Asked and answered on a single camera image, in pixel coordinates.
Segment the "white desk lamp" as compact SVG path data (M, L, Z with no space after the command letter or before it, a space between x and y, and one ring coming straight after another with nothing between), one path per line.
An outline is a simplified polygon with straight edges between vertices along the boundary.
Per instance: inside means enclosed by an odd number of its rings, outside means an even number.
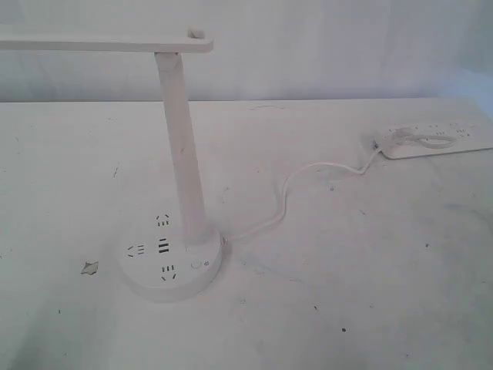
M171 189L171 211L162 215L154 230L140 231L136 242L119 250L119 272L126 285L147 301L180 301L207 287L220 269L223 241L206 217L182 55L210 52L213 41L203 36L4 35L1 48L154 55L176 185Z

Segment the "torn paper scrap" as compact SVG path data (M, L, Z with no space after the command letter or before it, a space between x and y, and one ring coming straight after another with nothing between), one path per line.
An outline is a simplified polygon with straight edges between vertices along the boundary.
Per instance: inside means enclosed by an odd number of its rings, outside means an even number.
M99 269L99 262L98 261L85 262L80 274L92 276L92 275L97 273L98 269Z

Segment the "white power strip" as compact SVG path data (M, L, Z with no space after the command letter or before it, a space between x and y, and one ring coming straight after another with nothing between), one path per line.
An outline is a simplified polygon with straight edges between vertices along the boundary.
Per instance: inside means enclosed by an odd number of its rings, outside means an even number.
M385 124L361 134L365 146L389 160L464 153L492 148L492 121L466 119Z

